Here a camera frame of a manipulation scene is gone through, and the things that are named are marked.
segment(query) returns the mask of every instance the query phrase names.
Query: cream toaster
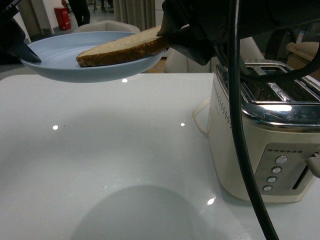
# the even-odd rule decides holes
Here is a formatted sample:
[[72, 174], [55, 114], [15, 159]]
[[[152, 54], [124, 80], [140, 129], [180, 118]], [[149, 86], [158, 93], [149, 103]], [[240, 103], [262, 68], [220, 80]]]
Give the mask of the cream toaster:
[[[258, 75], [292, 69], [275, 61], [247, 62]], [[234, 147], [228, 70], [217, 65], [208, 116], [208, 138], [220, 184], [249, 201]], [[264, 202], [294, 203], [317, 179], [306, 163], [320, 161], [320, 84], [306, 76], [291, 82], [242, 82], [242, 121], [249, 157]]]

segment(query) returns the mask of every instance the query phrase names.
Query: plate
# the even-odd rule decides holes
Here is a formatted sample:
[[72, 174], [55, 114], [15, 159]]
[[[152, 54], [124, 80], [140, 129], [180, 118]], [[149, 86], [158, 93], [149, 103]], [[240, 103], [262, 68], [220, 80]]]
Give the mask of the plate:
[[70, 83], [97, 83], [142, 73], [155, 65], [163, 52], [121, 64], [80, 67], [76, 56], [94, 46], [120, 39], [131, 32], [91, 31], [52, 36], [29, 44], [41, 63], [21, 62], [40, 76]]

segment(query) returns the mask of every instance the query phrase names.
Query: person's leg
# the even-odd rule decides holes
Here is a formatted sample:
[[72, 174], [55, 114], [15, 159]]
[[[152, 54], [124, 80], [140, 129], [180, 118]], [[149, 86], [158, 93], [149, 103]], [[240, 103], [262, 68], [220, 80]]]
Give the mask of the person's leg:
[[106, 8], [105, 8], [105, 0], [100, 0], [101, 1], [101, 10], [102, 11], [105, 11]]
[[79, 5], [81, 6], [81, 14], [83, 16], [82, 24], [90, 23], [90, 12], [87, 4], [87, 0], [79, 0]]
[[82, 19], [82, 11], [81, 11], [81, 5], [78, 4], [78, 0], [69, 0], [70, 8], [74, 14], [76, 23], [78, 24], [78, 27], [82, 26], [83, 19]]

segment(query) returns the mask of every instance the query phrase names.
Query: bread slice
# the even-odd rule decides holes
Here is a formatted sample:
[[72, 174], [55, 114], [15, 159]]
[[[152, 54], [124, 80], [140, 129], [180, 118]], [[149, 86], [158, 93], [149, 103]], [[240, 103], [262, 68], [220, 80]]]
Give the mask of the bread slice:
[[121, 64], [156, 55], [169, 47], [168, 38], [157, 36], [161, 26], [95, 46], [81, 52], [76, 60], [80, 67]]

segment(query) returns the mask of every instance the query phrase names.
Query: white table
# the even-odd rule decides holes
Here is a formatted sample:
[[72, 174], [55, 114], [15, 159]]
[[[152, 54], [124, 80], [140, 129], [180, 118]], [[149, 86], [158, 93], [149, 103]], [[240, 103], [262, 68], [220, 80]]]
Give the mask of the white table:
[[[263, 240], [192, 119], [212, 79], [1, 80], [0, 239]], [[301, 202], [267, 205], [281, 240], [319, 239], [319, 199], [318, 180]]]

